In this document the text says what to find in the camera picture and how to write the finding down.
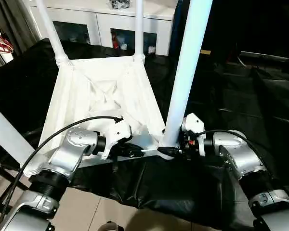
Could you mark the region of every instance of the white pole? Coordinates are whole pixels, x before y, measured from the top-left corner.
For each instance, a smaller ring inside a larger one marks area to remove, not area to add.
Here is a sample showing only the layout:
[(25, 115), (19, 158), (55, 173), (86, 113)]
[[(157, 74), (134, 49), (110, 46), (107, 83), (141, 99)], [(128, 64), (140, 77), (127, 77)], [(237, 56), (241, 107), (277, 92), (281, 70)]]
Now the white pole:
[(18, 131), (0, 113), (0, 145), (4, 148), (20, 165), (28, 159), (34, 149), (18, 133)]
[(162, 146), (178, 146), (178, 136), (191, 90), (212, 0), (191, 0), (172, 90)]
[(135, 16), (135, 58), (144, 59), (144, 6), (143, 0), (136, 0)]
[(50, 19), (48, 13), (47, 13), (47, 8), (44, 5), (43, 0), (36, 0), (37, 7), (39, 10), (39, 13), (44, 21), (50, 43), (52, 44), (53, 51), (55, 53), (55, 58), (57, 63), (59, 64), (60, 62), (65, 62), (68, 63), (69, 59), (67, 55), (65, 54), (62, 44), (60, 42), (59, 36), (56, 32), (56, 29), (53, 25), (52, 20)]

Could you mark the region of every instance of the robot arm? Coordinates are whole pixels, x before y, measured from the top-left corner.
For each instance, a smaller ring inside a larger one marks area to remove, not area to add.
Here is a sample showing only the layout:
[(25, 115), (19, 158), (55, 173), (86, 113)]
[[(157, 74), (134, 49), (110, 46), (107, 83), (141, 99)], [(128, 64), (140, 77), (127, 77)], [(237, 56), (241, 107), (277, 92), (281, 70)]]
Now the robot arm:
[(30, 178), (29, 190), (22, 194), (0, 224), (0, 231), (54, 231), (48, 220), (58, 210), (59, 201), (82, 157), (98, 153), (107, 157), (117, 141), (131, 135), (124, 121), (116, 123), (116, 126), (120, 132), (114, 129), (105, 136), (80, 127), (69, 129), (61, 146), (48, 153), (50, 159), (40, 173)]
[[(190, 119), (184, 120), (183, 130), (193, 133), (204, 131), (199, 118), (194, 114), (188, 117)], [(234, 132), (245, 137), (241, 132)], [(256, 217), (255, 230), (289, 231), (289, 196), (248, 144), (226, 132), (215, 132), (211, 140), (198, 137), (199, 140), (199, 152), (206, 146), (213, 146), (216, 155), (226, 158)]]

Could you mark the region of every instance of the black cable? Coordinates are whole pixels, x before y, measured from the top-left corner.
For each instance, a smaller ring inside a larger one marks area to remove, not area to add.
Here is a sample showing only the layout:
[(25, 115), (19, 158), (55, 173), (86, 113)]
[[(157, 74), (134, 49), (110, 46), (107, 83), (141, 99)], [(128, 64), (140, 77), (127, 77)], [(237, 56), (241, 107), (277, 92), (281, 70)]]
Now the black cable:
[(43, 143), (40, 144), (40, 146), (37, 147), (37, 149), (29, 156), (29, 158), (25, 161), (24, 165), (21, 167), (21, 169), (19, 170), (16, 178), (15, 178), (15, 181), (13, 183), (13, 186), (12, 188), (9, 190), (9, 194), (7, 196), (7, 199), (5, 201), (5, 204), (4, 204), (4, 207), (3, 207), (3, 210), (2, 210), (2, 213), (1, 213), (1, 216), (0, 216), (0, 224), (3, 222), (3, 219), (4, 219), (4, 216), (5, 216), (5, 212), (6, 212), (6, 209), (8, 208), (9, 206), (9, 203), (11, 201), (11, 198), (12, 198), (12, 195), (14, 193), (14, 190), (17, 186), (17, 183), (18, 181), (20, 180), (23, 172), (24, 172), (24, 169), (26, 168), (26, 166), (28, 165), (28, 163), (31, 161), (31, 159), (35, 156), (35, 154), (43, 147), (45, 146), (45, 144), (47, 144), (52, 138), (54, 138), (56, 135), (60, 134), (61, 132), (77, 125), (77, 124), (80, 124), (80, 123), (83, 123), (83, 122), (86, 122), (86, 121), (89, 121), (89, 120), (94, 120), (94, 119), (114, 119), (115, 122), (119, 122), (121, 121), (122, 119), (120, 118), (117, 118), (117, 117), (113, 117), (113, 116), (95, 116), (95, 117), (89, 117), (89, 118), (86, 118), (86, 119), (82, 119), (82, 120), (79, 120), (75, 123), (72, 123), (70, 125), (67, 125), (66, 127), (60, 129), (59, 131), (55, 132), (53, 135), (51, 135), (50, 137), (48, 137)]
[(239, 138), (241, 138), (242, 140), (244, 140), (248, 145), (249, 147), (256, 153), (256, 155), (260, 158), (260, 156), (258, 155), (258, 151), (257, 149), (255, 148), (255, 146), (253, 145), (253, 143), (245, 138), (244, 136), (236, 133), (235, 131), (229, 131), (229, 130), (223, 130), (223, 129), (214, 129), (214, 130), (207, 130), (207, 131), (203, 131), (203, 132), (199, 132), (199, 133), (194, 133), (194, 136), (198, 137), (198, 136), (201, 136), (201, 135), (204, 135), (204, 134), (209, 134), (209, 133), (215, 133), (215, 132), (225, 132), (225, 133), (229, 133), (229, 134), (232, 134), (234, 136), (237, 136)]

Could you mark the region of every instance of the tiled floor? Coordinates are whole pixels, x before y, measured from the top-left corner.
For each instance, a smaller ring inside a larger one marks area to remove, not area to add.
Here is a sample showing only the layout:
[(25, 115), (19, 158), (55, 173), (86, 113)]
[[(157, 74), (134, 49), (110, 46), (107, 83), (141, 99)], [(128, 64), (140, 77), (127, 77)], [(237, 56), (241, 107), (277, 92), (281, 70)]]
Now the tiled floor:
[[(22, 183), (30, 182), (23, 178)], [(9, 183), (0, 179), (0, 195)], [(17, 189), (11, 204), (22, 191)], [(138, 210), (120, 205), (118, 202), (96, 196), (89, 192), (68, 188), (60, 201), (60, 208), (52, 220), (56, 231), (97, 231), (108, 221), (125, 228), (125, 231), (213, 231), (174, 216), (164, 215), (148, 209)]]

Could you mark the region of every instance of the black plastic sheet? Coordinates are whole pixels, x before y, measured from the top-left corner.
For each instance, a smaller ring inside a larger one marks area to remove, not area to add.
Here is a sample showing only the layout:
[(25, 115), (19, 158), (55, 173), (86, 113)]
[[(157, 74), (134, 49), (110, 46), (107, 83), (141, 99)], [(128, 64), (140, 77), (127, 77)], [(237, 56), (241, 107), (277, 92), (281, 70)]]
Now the black plastic sheet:
[[(70, 59), (130, 55), (111, 48), (64, 42)], [(166, 120), (177, 61), (149, 55), (145, 68)], [(58, 68), (48, 41), (0, 68), (0, 111), (36, 146)], [(214, 65), (201, 56), (186, 114), (206, 129), (236, 129), (255, 142), (269, 167), (289, 189), (289, 74)], [(223, 159), (192, 161), (148, 157), (81, 168), (71, 187), (137, 208), (150, 208), (223, 230), (252, 230), (247, 200)]]

